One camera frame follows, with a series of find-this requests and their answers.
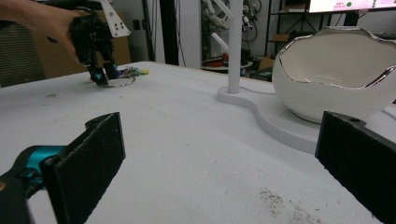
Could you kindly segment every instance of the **white base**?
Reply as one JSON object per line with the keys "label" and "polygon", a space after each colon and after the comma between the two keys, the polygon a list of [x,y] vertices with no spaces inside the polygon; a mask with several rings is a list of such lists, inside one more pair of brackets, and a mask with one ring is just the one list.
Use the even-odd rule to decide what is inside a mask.
{"label": "white base", "polygon": [[[228,93],[228,88],[218,90],[218,100],[228,105],[239,105],[252,111],[259,125],[266,133],[277,141],[289,146],[315,154],[320,125],[300,119],[283,105],[274,93],[251,91],[240,87],[236,94]],[[385,135],[390,141],[395,141],[391,127],[396,125],[396,119],[386,111],[378,113],[367,120],[366,127]]]}

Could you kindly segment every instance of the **ceramic bowl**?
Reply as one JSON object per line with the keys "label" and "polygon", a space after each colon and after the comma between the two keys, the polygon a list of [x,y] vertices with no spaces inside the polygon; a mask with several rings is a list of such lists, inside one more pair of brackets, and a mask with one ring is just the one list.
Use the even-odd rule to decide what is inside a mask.
{"label": "ceramic bowl", "polygon": [[297,37],[277,55],[276,95],[296,116],[323,111],[366,120],[396,99],[396,44],[360,27],[326,27]]}

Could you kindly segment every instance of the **monitor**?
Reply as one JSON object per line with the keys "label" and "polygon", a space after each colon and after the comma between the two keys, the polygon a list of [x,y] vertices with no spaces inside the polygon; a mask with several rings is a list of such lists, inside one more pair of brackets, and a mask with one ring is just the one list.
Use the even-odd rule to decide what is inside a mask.
{"label": "monitor", "polygon": [[396,0],[310,0],[309,12],[396,9]]}

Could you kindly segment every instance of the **brown box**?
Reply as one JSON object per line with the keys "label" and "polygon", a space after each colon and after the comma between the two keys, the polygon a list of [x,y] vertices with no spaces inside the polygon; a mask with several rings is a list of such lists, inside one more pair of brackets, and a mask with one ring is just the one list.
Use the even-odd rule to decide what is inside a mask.
{"label": "brown box", "polygon": [[273,40],[277,42],[289,42],[290,35],[287,34],[276,34],[273,36]]}
{"label": "brown box", "polygon": [[[102,11],[98,11],[102,21],[106,21]],[[118,11],[117,14],[124,21],[124,13]],[[64,47],[58,43],[50,43],[45,35],[39,32],[32,32],[37,54],[41,60],[46,78],[62,77],[75,73],[87,72],[87,69],[80,63],[74,62]],[[126,64],[131,62],[131,55],[128,45],[128,37],[118,37],[112,39],[114,46],[114,60],[116,64]],[[98,66],[102,67],[102,57],[97,54]]]}
{"label": "brown box", "polygon": [[304,12],[305,4],[285,5],[283,6],[285,12]]}
{"label": "brown box", "polygon": [[262,58],[262,60],[260,61],[260,64],[259,64],[259,71],[264,68],[274,66],[275,58],[276,58],[275,55],[269,55],[269,56]]}

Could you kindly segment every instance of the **white pole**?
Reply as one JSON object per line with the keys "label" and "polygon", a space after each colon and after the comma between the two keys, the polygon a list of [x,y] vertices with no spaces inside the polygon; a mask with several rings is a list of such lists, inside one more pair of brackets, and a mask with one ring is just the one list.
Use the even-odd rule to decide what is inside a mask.
{"label": "white pole", "polygon": [[228,93],[239,92],[239,79],[241,72],[241,43],[242,43],[242,0],[231,0],[230,10],[233,20],[230,20],[229,33],[229,64],[228,64]]}

